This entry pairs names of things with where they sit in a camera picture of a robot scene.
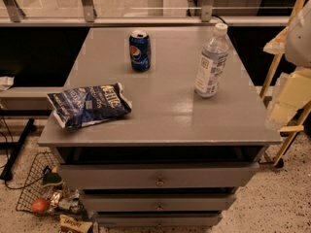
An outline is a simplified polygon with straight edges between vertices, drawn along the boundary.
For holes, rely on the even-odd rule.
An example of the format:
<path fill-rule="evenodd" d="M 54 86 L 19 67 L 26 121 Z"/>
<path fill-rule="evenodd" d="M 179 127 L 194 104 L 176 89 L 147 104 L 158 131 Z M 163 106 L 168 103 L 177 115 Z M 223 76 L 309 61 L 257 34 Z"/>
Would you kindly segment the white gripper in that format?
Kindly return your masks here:
<path fill-rule="evenodd" d="M 279 32 L 265 44 L 263 51 L 285 53 L 289 62 L 302 66 L 290 74 L 282 73 L 274 86 L 265 125 L 281 129 L 311 101 L 311 1 L 294 17 L 289 29 L 285 27 Z"/>

